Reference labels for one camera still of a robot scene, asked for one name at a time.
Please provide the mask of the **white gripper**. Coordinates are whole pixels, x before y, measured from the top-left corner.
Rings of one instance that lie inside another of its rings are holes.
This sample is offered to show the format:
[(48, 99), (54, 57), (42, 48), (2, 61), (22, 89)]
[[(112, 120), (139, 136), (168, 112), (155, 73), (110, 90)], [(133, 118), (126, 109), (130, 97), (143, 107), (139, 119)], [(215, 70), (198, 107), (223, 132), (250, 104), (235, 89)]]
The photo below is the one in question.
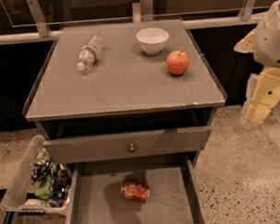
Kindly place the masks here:
[[(252, 53), (254, 51), (255, 29), (235, 44), (237, 53)], [(247, 90), (247, 101), (244, 102), (241, 115), (243, 119), (261, 124), (269, 115), (271, 109), (280, 101), (280, 67), (265, 67), (262, 72), (251, 74)]]

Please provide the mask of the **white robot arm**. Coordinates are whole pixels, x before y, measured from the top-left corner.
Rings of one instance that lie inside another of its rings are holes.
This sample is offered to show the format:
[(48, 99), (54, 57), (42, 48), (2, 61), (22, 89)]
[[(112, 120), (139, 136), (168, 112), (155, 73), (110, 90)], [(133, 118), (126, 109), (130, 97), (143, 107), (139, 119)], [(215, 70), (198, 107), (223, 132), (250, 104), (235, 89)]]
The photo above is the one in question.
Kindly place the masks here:
[(280, 0), (271, 4), (257, 27), (237, 42), (237, 53), (253, 53), (262, 65), (259, 75), (251, 74), (243, 104), (245, 121), (261, 124), (280, 101)]

